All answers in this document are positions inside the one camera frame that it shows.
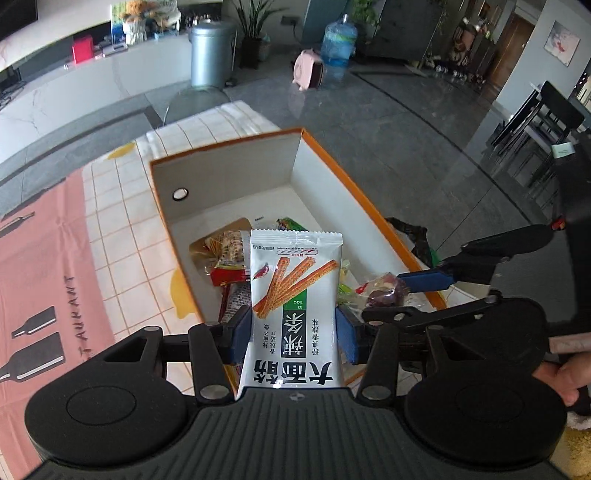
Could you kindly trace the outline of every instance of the dark cabinet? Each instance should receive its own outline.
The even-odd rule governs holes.
[[[367,56],[422,60],[441,18],[433,0],[386,0],[375,35],[362,51]]]
[[[467,69],[474,75],[484,77],[496,53],[496,45],[490,38],[478,35],[470,50],[470,62]]]

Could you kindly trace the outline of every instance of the potted plant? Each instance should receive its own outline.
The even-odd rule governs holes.
[[[378,25],[378,16],[374,8],[375,0],[354,0],[351,19],[355,22],[357,32],[357,45],[363,47],[374,36]]]
[[[248,11],[245,10],[242,0],[234,4],[244,33],[240,67],[258,68],[262,26],[271,15],[287,10],[287,8],[271,8],[274,2],[275,0],[250,0]]]

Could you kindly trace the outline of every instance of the pink tablecloth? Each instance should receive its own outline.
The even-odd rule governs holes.
[[[0,239],[0,450],[14,478],[40,463],[23,422],[28,399],[114,342],[90,253],[82,172],[0,222],[0,235],[33,212]]]

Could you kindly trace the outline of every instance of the power outlet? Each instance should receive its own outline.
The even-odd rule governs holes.
[[[283,17],[281,17],[281,25],[295,27],[298,23],[300,23],[300,17],[296,17],[295,15],[283,15]]]

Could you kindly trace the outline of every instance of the screw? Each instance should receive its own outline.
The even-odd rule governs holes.
[[[223,385],[208,385],[199,391],[199,394],[206,400],[221,400],[229,393],[230,391]]]
[[[378,400],[386,400],[392,392],[388,387],[383,387],[382,385],[370,385],[369,387],[365,387],[361,394],[367,398],[368,400],[378,401]]]

